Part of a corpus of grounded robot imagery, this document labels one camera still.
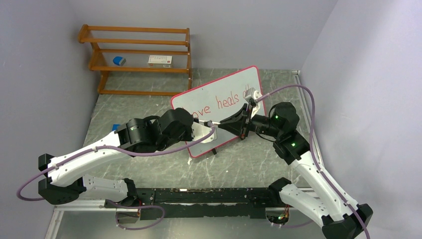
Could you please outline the pink framed whiteboard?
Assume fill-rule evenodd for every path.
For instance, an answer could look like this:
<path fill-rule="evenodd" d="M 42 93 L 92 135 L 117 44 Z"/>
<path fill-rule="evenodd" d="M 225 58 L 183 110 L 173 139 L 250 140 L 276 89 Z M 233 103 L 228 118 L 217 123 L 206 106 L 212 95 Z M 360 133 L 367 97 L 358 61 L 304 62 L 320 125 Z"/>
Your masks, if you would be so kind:
<path fill-rule="evenodd" d="M 256 66 L 236 71 L 217 80 L 192 88 L 171 98 L 172 108 L 184 108 L 200 120 L 219 122 L 241 109 L 246 92 L 262 92 Z"/>

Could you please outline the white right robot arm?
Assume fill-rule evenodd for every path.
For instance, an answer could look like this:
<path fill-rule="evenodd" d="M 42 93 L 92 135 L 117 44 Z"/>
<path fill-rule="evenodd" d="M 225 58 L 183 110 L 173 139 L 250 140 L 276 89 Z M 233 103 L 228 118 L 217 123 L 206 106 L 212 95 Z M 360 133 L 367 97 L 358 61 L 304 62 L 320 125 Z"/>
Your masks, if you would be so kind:
<path fill-rule="evenodd" d="M 218 127 L 241 139 L 251 131 L 272 137 L 277 155 L 308 182 L 318 198 L 281 178 L 269 186 L 270 203 L 299 210 L 320 226 L 327 239 L 354 239 L 367 229 L 373 210 L 350 197 L 316 160 L 310 143 L 297 131 L 299 119 L 289 102 L 274 105 L 269 116 L 253 115 L 252 106 L 244 104 Z"/>

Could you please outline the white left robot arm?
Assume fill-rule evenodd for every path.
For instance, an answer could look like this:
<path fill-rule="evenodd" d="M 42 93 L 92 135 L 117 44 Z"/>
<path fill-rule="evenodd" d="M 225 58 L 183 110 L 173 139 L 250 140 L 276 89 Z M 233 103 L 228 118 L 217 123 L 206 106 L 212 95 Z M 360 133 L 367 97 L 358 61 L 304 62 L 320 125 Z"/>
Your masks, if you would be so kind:
<path fill-rule="evenodd" d="M 89 172 L 114 160 L 130 159 L 134 153 L 155 153 L 180 141 L 192 141 L 193 124 L 194 117 L 188 111 L 176 108 L 162 116 L 130 119 L 99 141 L 73 153 L 59 157 L 41 155 L 39 170 L 49 167 L 52 170 L 38 182 L 38 194 L 52 205 L 85 198 L 131 207 L 139 198 L 133 180 L 108 180 Z"/>

